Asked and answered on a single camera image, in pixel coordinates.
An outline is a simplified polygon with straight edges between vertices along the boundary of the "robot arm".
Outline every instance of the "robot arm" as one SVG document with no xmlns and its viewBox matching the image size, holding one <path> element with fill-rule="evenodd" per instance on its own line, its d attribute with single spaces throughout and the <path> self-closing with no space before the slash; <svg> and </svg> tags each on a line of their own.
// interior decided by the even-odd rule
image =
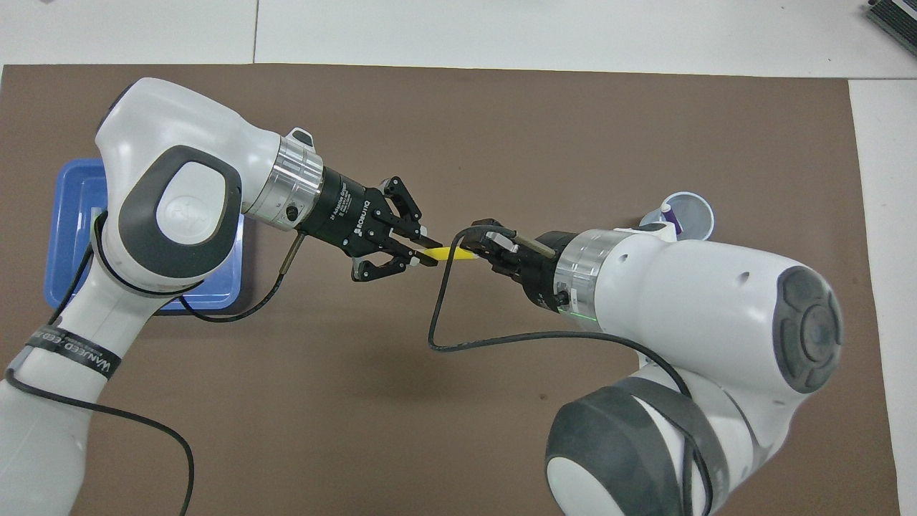
<svg viewBox="0 0 917 516">
<path fill-rule="evenodd" d="M 296 230 L 354 260 L 370 281 L 436 261 L 421 212 L 394 177 L 367 188 L 324 166 L 311 135 L 258 129 L 177 84 L 141 79 L 109 108 L 96 135 L 108 210 L 94 224 L 94 259 L 56 325 L 43 326 L 11 364 L 16 379 L 95 402 L 143 325 L 228 257 L 238 214 Z M 389 208 L 391 200 L 397 214 Z M 392 258 L 377 266 L 374 252 Z M 0 507 L 66 514 L 83 482 L 90 411 L 0 382 Z"/>
<path fill-rule="evenodd" d="M 520 283 L 538 306 L 585 331 L 643 343 L 691 393 L 641 357 L 628 378 L 565 405 L 548 437 L 546 471 L 568 516 L 703 514 L 708 496 L 718 509 L 779 450 L 796 409 L 838 365 L 843 329 L 834 293 L 789 258 L 676 241 L 668 222 L 551 231 L 536 241 L 552 252 L 486 230 L 461 246 Z M 696 459 L 682 468 L 691 457 L 686 442 L 706 475 Z M 681 499 L 682 471 L 691 472 L 691 512 Z"/>
</svg>

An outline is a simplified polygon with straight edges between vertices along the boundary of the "yellow object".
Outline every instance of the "yellow object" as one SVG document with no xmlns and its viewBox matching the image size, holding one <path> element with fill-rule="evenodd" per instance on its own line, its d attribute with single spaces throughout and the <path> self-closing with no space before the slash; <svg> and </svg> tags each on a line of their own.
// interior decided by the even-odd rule
<svg viewBox="0 0 917 516">
<path fill-rule="evenodd" d="M 433 249 L 421 249 L 420 252 L 426 254 L 430 258 L 437 260 L 438 262 L 445 262 L 449 257 L 449 248 L 448 247 L 435 247 Z M 456 248 L 456 260 L 472 260 L 477 258 L 478 255 L 471 251 L 465 251 L 464 249 Z"/>
</svg>

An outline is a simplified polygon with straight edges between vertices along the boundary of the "black label strap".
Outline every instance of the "black label strap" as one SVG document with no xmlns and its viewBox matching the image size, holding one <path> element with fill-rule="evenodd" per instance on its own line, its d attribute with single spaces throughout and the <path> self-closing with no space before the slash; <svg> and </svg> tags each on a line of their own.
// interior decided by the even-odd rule
<svg viewBox="0 0 917 516">
<path fill-rule="evenodd" d="M 85 365 L 96 373 L 111 379 L 121 357 L 83 337 L 56 326 L 42 326 L 28 338 L 26 346 L 41 348 L 65 356 L 77 364 Z"/>
</svg>

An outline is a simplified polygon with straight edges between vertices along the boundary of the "purple object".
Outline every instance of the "purple object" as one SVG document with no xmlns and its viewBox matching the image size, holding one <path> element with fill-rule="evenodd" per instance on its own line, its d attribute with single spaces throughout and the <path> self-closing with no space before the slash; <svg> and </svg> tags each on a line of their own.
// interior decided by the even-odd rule
<svg viewBox="0 0 917 516">
<path fill-rule="evenodd" d="M 663 204 L 662 208 L 659 211 L 662 212 L 663 219 L 675 225 L 675 234 L 680 235 L 681 234 L 681 224 L 679 224 L 679 220 L 676 219 L 675 212 L 672 211 L 672 207 L 669 206 L 668 204 Z"/>
</svg>

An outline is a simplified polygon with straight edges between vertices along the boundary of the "robot logo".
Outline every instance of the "robot logo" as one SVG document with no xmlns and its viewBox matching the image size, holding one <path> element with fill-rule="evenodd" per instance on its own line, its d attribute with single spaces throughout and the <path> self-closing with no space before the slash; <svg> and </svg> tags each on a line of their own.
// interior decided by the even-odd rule
<svg viewBox="0 0 917 516">
<path fill-rule="evenodd" d="M 366 222 L 366 212 L 370 209 L 370 201 L 363 201 L 363 210 L 359 213 L 359 219 L 357 219 L 357 227 L 353 229 L 353 232 L 357 233 L 359 236 L 363 236 L 363 222 Z"/>
<path fill-rule="evenodd" d="M 167 230 L 163 228 L 164 233 L 170 237 L 180 237 L 182 243 L 194 243 L 189 240 L 202 240 L 213 230 L 206 203 L 195 196 L 175 197 L 166 207 L 165 218 L 166 220 L 160 221 L 160 225 L 166 222 L 168 226 Z"/>
</svg>

